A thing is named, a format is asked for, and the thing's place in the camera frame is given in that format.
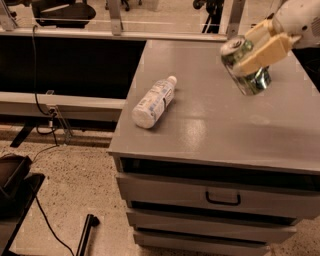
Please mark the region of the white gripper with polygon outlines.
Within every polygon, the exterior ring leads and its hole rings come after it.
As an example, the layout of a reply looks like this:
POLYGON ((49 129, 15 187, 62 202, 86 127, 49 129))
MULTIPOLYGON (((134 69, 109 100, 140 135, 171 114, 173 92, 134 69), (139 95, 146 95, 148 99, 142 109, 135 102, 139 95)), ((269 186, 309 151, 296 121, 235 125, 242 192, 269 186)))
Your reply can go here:
POLYGON ((233 67, 235 76, 247 76, 284 59, 293 46, 295 49, 318 47, 320 0, 286 0, 272 20, 261 21, 245 34, 245 38, 251 42, 270 37, 265 45, 233 67), (280 34, 274 36, 274 29, 280 34))

